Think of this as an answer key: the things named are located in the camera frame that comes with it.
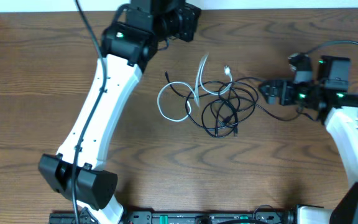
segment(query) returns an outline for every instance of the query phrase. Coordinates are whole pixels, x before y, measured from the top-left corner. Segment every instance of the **white wall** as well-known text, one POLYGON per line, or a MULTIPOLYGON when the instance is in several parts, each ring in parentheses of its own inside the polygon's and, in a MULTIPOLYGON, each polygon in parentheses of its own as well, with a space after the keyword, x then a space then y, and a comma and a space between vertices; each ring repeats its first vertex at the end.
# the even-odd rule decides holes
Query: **white wall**
MULTIPOLYGON (((80 0, 86 11, 114 11, 129 0, 80 0)), ((202 9, 358 7, 358 0, 187 0, 202 9)), ((0 0, 0 12, 76 11, 74 0, 0 0)))

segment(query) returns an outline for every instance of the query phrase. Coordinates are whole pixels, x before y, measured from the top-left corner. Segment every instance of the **white cable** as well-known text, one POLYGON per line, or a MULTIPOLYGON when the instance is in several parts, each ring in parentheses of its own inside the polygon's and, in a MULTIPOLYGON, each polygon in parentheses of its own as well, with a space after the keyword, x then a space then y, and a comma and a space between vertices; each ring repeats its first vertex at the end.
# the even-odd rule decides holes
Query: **white cable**
MULTIPOLYGON (((194 95, 195 95, 195 93, 194 93, 192 87, 191 87, 189 84, 185 83, 185 82, 171 82, 171 83, 168 83, 168 84, 166 84, 164 87, 162 87, 162 89, 160 90, 160 93, 158 93, 158 96, 157 96, 157 106, 158 106, 158 109, 160 110, 161 115, 162 115, 164 118, 167 118, 167 119, 170 120, 170 121, 181 122, 181 121, 186 120, 187 117, 189 117, 189 116, 186 115, 184 118, 178 119, 178 120, 176 120, 176 119, 171 119, 171 118, 169 118, 169 117, 167 117, 167 116, 164 115, 164 113, 163 113, 162 110, 161 110, 161 106, 160 106, 160 97, 161 97, 162 92, 163 92, 168 86, 170 86, 170 85, 172 85, 172 84, 182 84, 182 85, 185 85, 185 86, 187 86, 187 87, 190 89, 190 91, 191 91, 194 95)), ((189 101, 187 101, 187 106, 189 107, 189 110, 190 110, 190 111, 189 111, 189 114, 190 114, 190 113, 191 113, 191 106, 190 106, 189 101)))
MULTIPOLYGON (((215 95, 215 96, 218 96, 218 91, 210 91, 208 90, 207 88, 204 87, 203 85, 203 80, 202 80, 202 77, 203 77, 203 70, 204 70, 204 66, 205 66, 205 62, 206 62, 206 59, 208 58, 208 54, 205 54, 204 57, 201 59, 200 61, 200 65, 198 66, 198 73, 197 73, 197 77, 196 77, 196 86, 195 86, 195 89, 193 90, 192 87, 188 84, 188 83, 185 83, 185 82, 171 82, 171 83, 168 83, 166 84, 161 90, 160 90, 160 93, 158 93, 158 96, 157 96, 157 106, 158 106, 158 109, 160 110, 160 113, 161 115, 170 120, 170 121, 174 121, 174 122, 181 122, 181 121, 184 121, 187 119, 188 115, 186 115, 184 118, 182 119, 171 119, 167 116, 164 115, 164 113, 162 112, 161 110, 161 106, 160 106, 160 97, 161 97, 161 94, 162 92, 168 87, 170 86, 171 84, 182 84, 182 85, 185 85, 187 86, 190 91, 193 93, 194 95, 194 101, 196 103, 196 105, 198 107, 200 107, 200 98, 199 98, 199 94, 198 94, 198 82, 200 82, 200 85, 201 87, 203 88, 203 90, 205 90, 206 92, 208 92, 209 94, 212 94, 212 95, 215 95)), ((233 77, 231 75, 231 71, 230 71, 230 68, 229 66, 225 66, 224 67, 224 74, 227 75, 228 77, 230 77, 230 82, 233 81, 233 77)), ((225 89, 221 90, 220 94, 224 94, 225 92, 227 92, 228 90, 230 90, 230 85, 228 85, 225 89)), ((187 106, 189 107, 189 114, 191 113, 191 106, 190 106, 190 103, 189 101, 186 102, 187 103, 187 106)))
MULTIPOLYGON (((203 85, 203 69, 204 69, 205 61, 206 61, 206 59, 208 58, 208 54, 204 55, 204 57, 201 59, 201 62, 203 63, 203 66, 202 66, 202 68, 201 68, 201 72, 200 72, 200 69, 198 69, 198 73, 199 73, 198 75, 200 76, 200 84, 201 84, 201 87, 202 87, 203 90, 205 90, 205 91, 208 92, 209 94, 218 96, 218 91, 210 91, 210 90, 208 90, 207 88, 205 88, 204 85, 203 85)), ((225 67, 224 67, 224 74, 227 75, 228 77, 230 77, 230 82, 233 82, 233 76, 231 75, 231 71, 230 71, 230 68, 229 68, 228 66, 225 66, 225 67)), ((228 90, 230 90, 230 86, 231 86, 231 84, 228 85, 225 89, 221 90, 220 94, 222 95, 222 94, 224 94, 225 92, 227 92, 228 90)))
POLYGON ((196 104, 198 107, 200 107, 200 103, 199 103, 199 97, 198 97, 198 80, 200 80, 201 82, 201 86, 203 85, 203 82, 201 81, 201 76, 203 74, 203 70, 204 70, 204 65, 206 62, 206 59, 208 58, 208 53, 205 54, 203 56, 203 58, 201 58, 200 60, 200 65, 198 66, 198 72, 197 72, 197 77, 196 77, 196 86, 195 86, 195 94, 194 94, 194 101, 196 101, 196 104))

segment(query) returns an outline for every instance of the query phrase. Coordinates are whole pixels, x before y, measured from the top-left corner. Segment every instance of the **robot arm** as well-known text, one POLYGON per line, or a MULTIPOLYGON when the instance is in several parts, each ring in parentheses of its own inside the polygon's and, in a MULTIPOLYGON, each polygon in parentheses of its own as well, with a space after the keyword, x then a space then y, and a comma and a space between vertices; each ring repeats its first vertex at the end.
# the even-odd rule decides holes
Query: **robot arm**
POLYGON ((119 223, 123 213, 122 205, 114 197, 117 175, 103 169, 125 102, 139 83, 147 62, 156 54, 158 42, 170 36, 192 41, 201 13, 201 9, 185 0, 132 0, 119 9, 103 32, 101 52, 106 64, 106 86, 83 136, 77 163, 73 164, 76 145, 104 81, 100 59, 73 129, 56 156, 44 154, 39 162, 39 171, 51 188, 68 200, 73 200, 74 181, 77 204, 88 208, 103 224, 119 223), (126 21, 118 22, 124 8, 126 21))
POLYGON ((333 108, 325 121, 345 167, 349 187, 358 182, 358 108, 333 108))
POLYGON ((333 137, 349 182, 349 191, 334 210, 300 206, 294 209, 296 224, 358 223, 358 95, 349 94, 350 59, 322 56, 317 83, 312 80, 307 54, 294 54, 290 65, 294 80, 267 80, 259 86, 273 104, 299 105, 318 112, 318 119, 333 137))

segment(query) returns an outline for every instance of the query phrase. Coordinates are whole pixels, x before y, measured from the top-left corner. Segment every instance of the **tangled cables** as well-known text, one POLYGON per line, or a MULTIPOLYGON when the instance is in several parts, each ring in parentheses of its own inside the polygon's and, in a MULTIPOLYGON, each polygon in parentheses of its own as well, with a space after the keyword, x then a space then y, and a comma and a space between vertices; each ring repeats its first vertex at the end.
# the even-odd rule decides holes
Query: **tangled cables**
POLYGON ((270 113, 269 111, 267 111, 265 108, 263 108, 262 106, 260 106, 258 104, 258 100, 259 100, 259 94, 258 91, 251 86, 250 84, 241 82, 243 80, 255 80, 258 82, 263 82, 263 79, 260 78, 254 78, 254 77, 244 77, 244 78, 240 78, 237 79, 235 81, 232 80, 232 76, 230 73, 230 69, 229 67, 225 67, 225 74, 228 75, 228 73, 230 73, 230 82, 224 83, 224 82, 220 82, 217 80, 212 80, 212 81, 207 81, 207 82, 202 82, 201 81, 201 77, 202 77, 202 69, 204 67, 204 63, 206 61, 206 57, 208 55, 204 56, 201 59, 201 63, 200 63, 200 68, 199 68, 199 72, 198 72, 198 76, 196 79, 196 88, 195 90, 192 89, 192 87, 184 82, 171 82, 168 76, 168 72, 165 72, 165 78, 167 79, 168 84, 166 84, 161 90, 160 93, 158 94, 157 97, 157 105, 158 108, 161 112, 161 115, 164 118, 169 119, 170 121, 175 121, 175 122, 180 122, 180 121, 184 121, 187 118, 190 118, 190 120, 199 128, 203 128, 206 133, 208 135, 210 135, 211 137, 214 138, 224 138, 228 135, 230 135, 231 133, 234 134, 234 136, 237 136, 238 134, 238 125, 245 121, 247 118, 249 118, 255 111, 255 108, 258 107, 260 108, 263 112, 267 113, 268 115, 270 115, 271 117, 279 120, 279 121, 293 121, 294 119, 299 118, 301 115, 305 115, 306 117, 308 117, 309 119, 315 121, 309 114, 304 113, 303 112, 303 107, 299 107, 296 110, 296 116, 286 119, 286 118, 281 118, 278 116, 275 116, 274 114, 270 113), (207 90, 204 85, 208 85, 208 84, 220 84, 220 88, 218 91, 209 91, 207 90), (182 95, 181 93, 179 93, 174 87, 173 84, 182 84, 182 85, 186 85, 189 89, 190 92, 187 95, 182 95), (168 86, 172 89, 173 92, 175 92, 178 96, 185 98, 185 109, 186 109, 186 113, 187 115, 179 120, 174 120, 171 118, 166 117, 161 110, 160 107, 160 96, 162 94, 162 92, 168 88, 168 86), (198 88, 202 87, 205 91, 207 91, 207 93, 203 94, 203 95, 198 95, 198 88), (244 97, 239 95, 239 93, 245 93, 248 97, 244 97), (189 103, 189 99, 194 99, 196 104, 199 105, 198 100, 199 98, 208 96, 208 95, 216 95, 218 98, 209 102, 203 109, 202 114, 201 114, 201 124, 197 123, 194 118, 191 116, 191 106, 189 103), (244 104, 244 102, 248 102, 249 104, 246 106, 241 106, 241 104, 244 104), (214 110, 213 105, 218 105, 218 109, 214 110), (223 116, 221 111, 223 107, 226 107, 229 109, 229 111, 231 112, 230 115, 228 116, 223 116), (214 126, 213 127, 207 127, 205 124, 205 114, 206 111, 210 110, 211 114, 214 117, 214 126), (241 114, 243 114, 244 112, 249 111, 248 114, 246 114, 243 118, 241 118, 241 114))

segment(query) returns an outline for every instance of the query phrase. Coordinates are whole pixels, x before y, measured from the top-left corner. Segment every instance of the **wood grain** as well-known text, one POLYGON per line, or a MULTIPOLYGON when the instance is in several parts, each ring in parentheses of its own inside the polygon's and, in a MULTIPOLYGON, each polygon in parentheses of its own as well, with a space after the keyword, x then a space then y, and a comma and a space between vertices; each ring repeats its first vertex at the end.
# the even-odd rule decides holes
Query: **wood grain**
MULTIPOLYGON (((96 34, 112 19, 110 12, 87 15, 96 34)), ((283 123, 257 109, 237 138, 212 139, 191 121, 163 119, 155 103, 164 71, 173 81, 194 84, 206 52, 205 80, 224 81, 224 65, 234 78, 291 77, 288 55, 333 39, 358 41, 358 9, 203 11, 195 40, 175 40, 159 52, 122 112, 106 168, 119 176, 119 201, 154 210, 243 211, 263 203, 334 208, 347 192, 347 179, 319 123, 283 123)), ((351 91, 358 92, 357 47, 319 54, 351 57, 351 91)), ((0 223, 46 223, 51 211, 72 209, 52 192, 37 164, 69 133, 95 65, 77 13, 0 14, 0 223)), ((163 96, 169 116, 184 115, 183 104, 170 91, 163 96)), ((293 108, 266 108, 293 114, 293 108)), ((194 115, 200 119, 200 111, 194 115)))

